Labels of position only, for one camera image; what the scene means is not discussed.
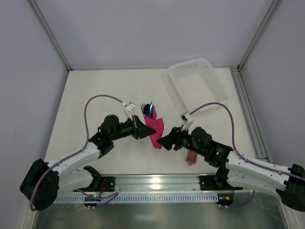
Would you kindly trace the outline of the pink paper napkin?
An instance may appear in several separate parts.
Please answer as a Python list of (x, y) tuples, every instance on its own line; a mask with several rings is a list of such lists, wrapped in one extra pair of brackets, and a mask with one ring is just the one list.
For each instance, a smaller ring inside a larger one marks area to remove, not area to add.
[(161, 149), (162, 146), (157, 143), (159, 138), (162, 138), (164, 132), (164, 121), (162, 118), (157, 117), (155, 106), (153, 105), (153, 119), (150, 116), (144, 116), (145, 123), (148, 127), (155, 130), (155, 134), (150, 136), (151, 143), (154, 148)]

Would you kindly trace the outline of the blue metallic fork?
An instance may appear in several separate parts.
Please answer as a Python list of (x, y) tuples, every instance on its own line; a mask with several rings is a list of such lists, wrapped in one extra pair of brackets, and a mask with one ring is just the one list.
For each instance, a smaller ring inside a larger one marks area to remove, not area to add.
[(141, 104), (141, 111), (142, 111), (143, 115), (145, 115), (145, 106), (146, 106), (146, 104), (144, 104), (144, 103)]

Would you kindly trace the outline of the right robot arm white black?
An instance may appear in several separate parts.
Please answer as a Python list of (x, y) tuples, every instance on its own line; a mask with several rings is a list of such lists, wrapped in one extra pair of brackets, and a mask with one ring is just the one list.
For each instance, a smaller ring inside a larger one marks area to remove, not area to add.
[(300, 165), (279, 166), (239, 155), (230, 146), (214, 141), (200, 127), (191, 133), (174, 127), (157, 142), (166, 150), (185, 148), (204, 157), (217, 168), (214, 179), (220, 189), (251, 189), (273, 196), (296, 211), (305, 210), (305, 169)]

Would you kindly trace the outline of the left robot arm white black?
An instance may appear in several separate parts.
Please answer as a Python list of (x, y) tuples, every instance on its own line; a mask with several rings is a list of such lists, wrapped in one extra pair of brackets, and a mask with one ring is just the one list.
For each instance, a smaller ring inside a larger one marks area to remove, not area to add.
[(32, 211), (43, 211), (58, 196), (77, 189), (97, 191), (103, 177), (88, 164), (107, 155), (114, 148), (115, 140), (129, 136), (143, 139), (155, 132), (136, 115), (124, 123), (117, 116), (109, 115), (82, 149), (49, 162), (42, 159), (33, 162), (20, 191), (30, 201)]

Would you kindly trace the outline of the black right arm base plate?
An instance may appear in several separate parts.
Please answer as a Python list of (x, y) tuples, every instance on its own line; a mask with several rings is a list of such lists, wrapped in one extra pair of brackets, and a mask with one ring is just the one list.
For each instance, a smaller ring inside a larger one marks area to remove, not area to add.
[(243, 190), (243, 187), (231, 186), (228, 176), (219, 177), (214, 174), (201, 175), (197, 178), (201, 191)]

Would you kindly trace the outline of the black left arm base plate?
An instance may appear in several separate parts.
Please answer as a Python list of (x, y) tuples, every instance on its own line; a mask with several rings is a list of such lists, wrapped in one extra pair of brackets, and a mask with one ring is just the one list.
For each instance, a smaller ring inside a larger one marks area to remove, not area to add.
[(81, 188), (84, 192), (114, 192), (115, 177), (96, 177), (88, 187)]

